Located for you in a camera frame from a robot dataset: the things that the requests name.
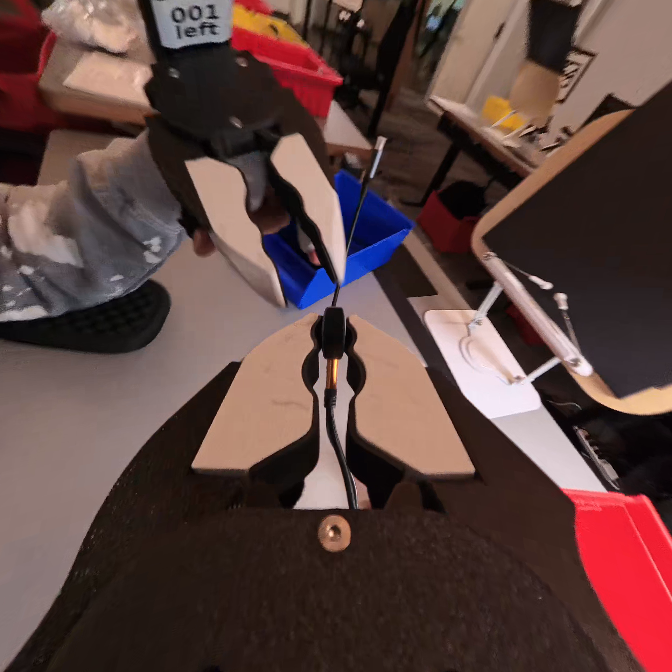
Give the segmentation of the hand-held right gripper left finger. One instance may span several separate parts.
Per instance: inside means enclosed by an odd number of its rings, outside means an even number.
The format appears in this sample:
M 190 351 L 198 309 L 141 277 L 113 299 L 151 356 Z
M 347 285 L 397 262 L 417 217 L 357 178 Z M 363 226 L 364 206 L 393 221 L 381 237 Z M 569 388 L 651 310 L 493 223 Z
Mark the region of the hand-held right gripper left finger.
M 303 481 L 313 471 L 320 444 L 318 317 L 303 316 L 242 360 L 191 463 L 194 472 Z

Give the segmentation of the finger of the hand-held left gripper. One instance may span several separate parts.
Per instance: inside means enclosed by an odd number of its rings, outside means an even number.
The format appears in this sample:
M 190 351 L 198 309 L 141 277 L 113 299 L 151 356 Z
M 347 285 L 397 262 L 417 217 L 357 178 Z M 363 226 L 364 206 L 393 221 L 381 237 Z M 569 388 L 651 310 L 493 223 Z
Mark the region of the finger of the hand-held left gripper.
M 345 228 L 332 179 L 298 133 L 281 137 L 267 158 L 267 176 L 297 230 L 298 247 L 341 284 L 347 263 Z
M 206 156 L 186 161 L 185 168 L 218 251 L 260 297 L 285 308 L 287 300 L 277 268 L 264 248 L 260 228 L 247 211 L 243 173 Z

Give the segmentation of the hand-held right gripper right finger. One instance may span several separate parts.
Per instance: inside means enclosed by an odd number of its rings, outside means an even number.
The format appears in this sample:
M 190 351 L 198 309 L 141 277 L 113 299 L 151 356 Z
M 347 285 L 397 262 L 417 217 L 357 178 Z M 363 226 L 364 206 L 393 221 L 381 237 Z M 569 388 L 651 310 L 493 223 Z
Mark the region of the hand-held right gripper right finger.
M 353 397 L 358 436 L 409 475 L 472 478 L 475 467 L 427 373 L 402 343 L 359 316 L 353 361 L 364 383 Z

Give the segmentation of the blue plastic bin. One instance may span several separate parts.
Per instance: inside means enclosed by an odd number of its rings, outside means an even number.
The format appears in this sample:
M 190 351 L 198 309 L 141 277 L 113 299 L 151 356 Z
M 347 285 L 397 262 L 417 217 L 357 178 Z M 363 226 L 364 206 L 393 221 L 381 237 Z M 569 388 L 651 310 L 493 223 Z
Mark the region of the blue plastic bin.
M 344 231 L 349 236 L 360 194 L 360 183 L 346 171 L 335 175 Z M 369 190 L 348 251 L 344 286 L 384 265 L 415 223 Z M 278 271 L 287 301 L 307 308 L 331 295 L 335 284 L 322 267 L 312 265 L 298 248 L 295 224 L 264 236 L 264 246 Z

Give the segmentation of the thin black cable silver plug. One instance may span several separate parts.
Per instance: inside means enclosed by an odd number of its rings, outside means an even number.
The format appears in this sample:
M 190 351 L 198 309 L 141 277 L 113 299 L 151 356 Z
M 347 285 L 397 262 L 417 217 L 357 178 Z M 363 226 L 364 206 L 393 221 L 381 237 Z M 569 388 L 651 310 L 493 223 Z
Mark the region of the thin black cable silver plug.
M 334 290 L 333 295 L 332 295 L 333 297 L 332 297 L 332 301 L 331 301 L 330 311 L 334 315 L 336 315 L 336 310 L 339 310 L 340 313 L 342 313 L 342 314 L 344 313 L 342 307 L 340 306 L 340 293 L 341 293 L 341 288 L 344 284 L 344 281 L 347 279 L 349 250 L 350 250 L 352 241 L 354 239 L 354 234 L 355 234 L 355 231 L 356 231 L 357 222 L 359 220 L 359 216 L 360 216 L 360 213 L 362 211 L 364 201 L 365 201 L 365 198 L 366 198 L 367 193 L 368 193 L 370 182 L 371 182 L 371 180 L 374 179 L 374 177 L 375 177 L 375 175 L 378 171 L 378 168 L 379 168 L 379 165 L 380 165 L 380 161 L 382 159 L 382 154 L 384 152 L 384 148 L 386 146 L 386 143 L 387 143 L 387 138 L 386 137 L 384 137 L 384 136 L 378 136 L 377 137 L 376 143 L 374 145 L 374 155 L 373 155 L 373 158 L 371 159 L 370 166 L 365 170 L 364 175 L 363 175 L 363 177 L 360 181 L 360 189 L 359 189 L 359 195 L 358 195 L 358 200 L 357 200 L 357 206 L 356 206 L 356 209 L 355 209 L 355 213 L 354 213 L 354 216 L 353 216 L 351 228 L 350 228 L 348 238 L 347 238 L 347 242 L 346 242 L 346 248 L 345 248 L 346 258 L 345 258 L 345 270 L 344 270 L 344 273 L 343 273 L 343 279 L 336 284 L 335 290 Z

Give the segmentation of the person's left forearm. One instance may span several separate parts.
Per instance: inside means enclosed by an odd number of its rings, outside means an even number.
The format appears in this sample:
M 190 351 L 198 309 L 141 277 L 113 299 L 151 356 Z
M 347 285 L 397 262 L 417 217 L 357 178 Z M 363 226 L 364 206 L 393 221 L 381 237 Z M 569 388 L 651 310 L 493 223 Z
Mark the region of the person's left forearm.
M 57 184 L 1 184 L 1 322 L 95 307 L 141 286 L 187 238 L 144 131 L 81 153 Z

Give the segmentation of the person's left hand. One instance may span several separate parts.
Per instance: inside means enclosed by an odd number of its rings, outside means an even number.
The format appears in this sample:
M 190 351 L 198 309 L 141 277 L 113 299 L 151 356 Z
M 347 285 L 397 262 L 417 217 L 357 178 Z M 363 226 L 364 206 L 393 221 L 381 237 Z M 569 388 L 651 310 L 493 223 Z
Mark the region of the person's left hand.
M 271 186 L 265 188 L 259 207 L 255 210 L 248 209 L 247 213 L 263 236 L 274 234 L 290 224 L 290 215 Z M 191 241 L 198 257 L 209 257 L 216 252 L 213 233 L 209 230 L 197 228 Z

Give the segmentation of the yellow plastic bin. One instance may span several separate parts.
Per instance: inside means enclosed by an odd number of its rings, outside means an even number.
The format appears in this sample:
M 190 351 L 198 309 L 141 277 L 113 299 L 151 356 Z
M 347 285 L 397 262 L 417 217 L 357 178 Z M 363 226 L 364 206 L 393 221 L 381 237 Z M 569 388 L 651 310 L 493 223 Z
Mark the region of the yellow plastic bin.
M 266 38 L 308 46 L 289 22 L 274 16 L 264 1 L 235 1 L 232 10 L 235 29 L 253 32 Z

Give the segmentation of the red plastic bin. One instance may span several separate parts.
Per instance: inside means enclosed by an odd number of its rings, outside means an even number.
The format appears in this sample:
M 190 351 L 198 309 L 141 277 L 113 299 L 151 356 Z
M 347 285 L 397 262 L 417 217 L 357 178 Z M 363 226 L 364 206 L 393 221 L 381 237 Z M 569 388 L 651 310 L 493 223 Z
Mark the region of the red plastic bin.
M 532 328 L 525 316 L 513 303 L 509 304 L 505 312 L 515 324 L 521 340 L 525 342 L 526 345 L 531 347 L 545 345 L 539 334 Z
M 644 495 L 565 489 L 579 556 L 645 671 L 671 670 L 671 534 Z
M 238 27 L 232 31 L 232 47 L 267 64 L 278 82 L 291 89 L 313 116 L 325 119 L 329 115 L 334 92 L 343 78 L 312 48 Z

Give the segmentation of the white paper sheet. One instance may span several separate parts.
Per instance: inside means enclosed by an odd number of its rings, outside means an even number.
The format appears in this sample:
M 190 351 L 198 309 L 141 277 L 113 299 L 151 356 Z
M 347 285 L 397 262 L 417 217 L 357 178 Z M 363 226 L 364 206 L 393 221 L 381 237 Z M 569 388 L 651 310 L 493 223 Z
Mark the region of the white paper sheet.
M 102 52 L 87 52 L 67 75 L 63 86 L 150 109 L 145 85 L 151 77 L 152 71 L 147 64 Z

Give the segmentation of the clear plastic bag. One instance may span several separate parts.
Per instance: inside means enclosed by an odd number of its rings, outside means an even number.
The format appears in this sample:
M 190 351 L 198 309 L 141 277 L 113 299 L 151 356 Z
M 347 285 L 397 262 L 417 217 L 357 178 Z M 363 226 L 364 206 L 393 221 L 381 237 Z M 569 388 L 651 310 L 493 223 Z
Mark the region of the clear plastic bag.
M 59 38 L 113 55 L 147 46 L 137 1 L 52 1 L 41 20 Z

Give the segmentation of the black textured pad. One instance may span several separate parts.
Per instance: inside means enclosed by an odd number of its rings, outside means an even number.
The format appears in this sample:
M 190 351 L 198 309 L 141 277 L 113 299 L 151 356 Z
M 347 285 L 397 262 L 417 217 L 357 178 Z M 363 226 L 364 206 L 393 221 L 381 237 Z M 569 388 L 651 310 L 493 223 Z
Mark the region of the black textured pad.
M 40 348 L 87 354 L 127 354 L 159 335 L 172 306 L 169 292 L 153 280 L 104 304 L 52 318 L 1 324 L 1 339 Z

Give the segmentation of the small yellow bin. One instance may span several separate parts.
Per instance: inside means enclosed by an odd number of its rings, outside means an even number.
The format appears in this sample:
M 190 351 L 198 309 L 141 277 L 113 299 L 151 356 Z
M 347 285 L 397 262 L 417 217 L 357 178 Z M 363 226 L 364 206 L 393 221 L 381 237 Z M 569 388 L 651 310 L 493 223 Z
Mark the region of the small yellow bin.
M 525 127 L 526 119 L 514 110 L 507 99 L 489 96 L 481 110 L 481 120 L 487 126 L 504 133 Z

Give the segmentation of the plywood board on stand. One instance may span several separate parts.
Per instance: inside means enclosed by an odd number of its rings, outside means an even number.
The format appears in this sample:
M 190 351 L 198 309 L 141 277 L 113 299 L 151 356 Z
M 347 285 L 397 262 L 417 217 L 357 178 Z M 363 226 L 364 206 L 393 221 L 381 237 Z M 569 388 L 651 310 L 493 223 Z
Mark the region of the plywood board on stand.
M 581 12 L 580 1 L 529 2 L 525 58 L 509 95 L 527 124 L 542 128 L 550 120 Z

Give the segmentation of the black white marker poster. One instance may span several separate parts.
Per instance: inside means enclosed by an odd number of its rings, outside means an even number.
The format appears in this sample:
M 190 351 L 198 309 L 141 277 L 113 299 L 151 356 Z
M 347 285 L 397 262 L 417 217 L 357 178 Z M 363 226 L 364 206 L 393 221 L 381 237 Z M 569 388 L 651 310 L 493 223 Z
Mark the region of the black white marker poster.
M 570 49 L 559 76 L 556 105 L 562 104 L 567 100 L 567 97 L 584 76 L 596 56 L 596 53 L 577 46 L 573 46 Z

